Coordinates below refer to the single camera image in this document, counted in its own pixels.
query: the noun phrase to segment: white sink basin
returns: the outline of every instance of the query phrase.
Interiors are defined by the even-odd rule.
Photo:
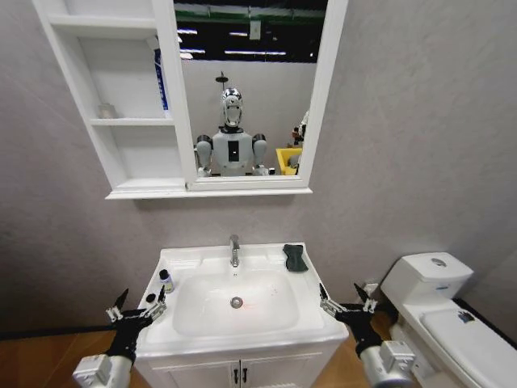
[[[274,271],[193,276],[185,281],[173,326],[182,335],[241,335],[293,327],[298,307],[287,278]],[[242,299],[232,307],[232,298]]]
[[[289,272],[283,244],[241,245],[238,268],[229,247],[164,249],[142,297],[158,293],[167,269],[174,292],[165,313],[142,330],[137,357],[173,356],[344,340],[347,329],[319,306],[320,279],[309,270]],[[242,299],[233,308],[230,301]]]

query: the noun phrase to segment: toilet lid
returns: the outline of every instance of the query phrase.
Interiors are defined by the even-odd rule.
[[[477,384],[486,388],[517,386],[517,351],[468,311],[431,312],[421,321]]]

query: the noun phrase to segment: mirror frame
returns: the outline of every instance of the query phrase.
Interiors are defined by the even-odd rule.
[[[190,192],[230,191],[234,195],[311,193],[309,180],[325,114],[330,82],[334,74],[334,65],[347,14],[348,0],[328,0],[327,3],[322,40],[314,75],[313,92],[309,105],[310,120],[298,175],[247,175],[210,178],[199,178],[197,176],[187,93],[179,57],[179,43],[175,38],[177,36],[177,24],[174,2],[165,3],[159,0],[153,0],[153,2],[155,7],[163,7],[163,12],[160,15],[170,16],[170,18],[157,18],[157,29],[160,31],[160,36],[164,36],[169,42],[173,42],[170,45],[171,49],[162,50],[162,60],[165,64],[172,64],[170,69],[174,70],[166,74],[166,80],[169,89],[174,91],[170,93],[170,99],[172,107],[174,107],[176,137],[187,190]]]

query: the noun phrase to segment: yellow bin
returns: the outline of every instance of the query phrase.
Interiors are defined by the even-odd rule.
[[[282,175],[295,175],[296,168],[291,168],[288,166],[288,160],[293,155],[300,155],[301,148],[277,148],[276,149],[276,157],[278,158],[278,164],[280,166],[280,171]]]

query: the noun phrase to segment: white cabinet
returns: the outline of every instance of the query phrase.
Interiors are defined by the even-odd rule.
[[[174,388],[197,386],[236,388],[241,384],[239,361],[161,367],[155,368],[153,371],[163,382],[163,386]]]
[[[303,386],[313,374],[311,366],[321,353],[241,360],[241,388],[281,385]]]
[[[153,388],[310,388],[341,341],[138,359]]]
[[[86,131],[111,185],[108,198],[184,196],[176,124],[164,111],[149,39],[176,39],[167,0],[34,0]],[[169,105],[180,100],[177,43],[164,44],[162,78]],[[116,114],[99,118],[109,103]]]

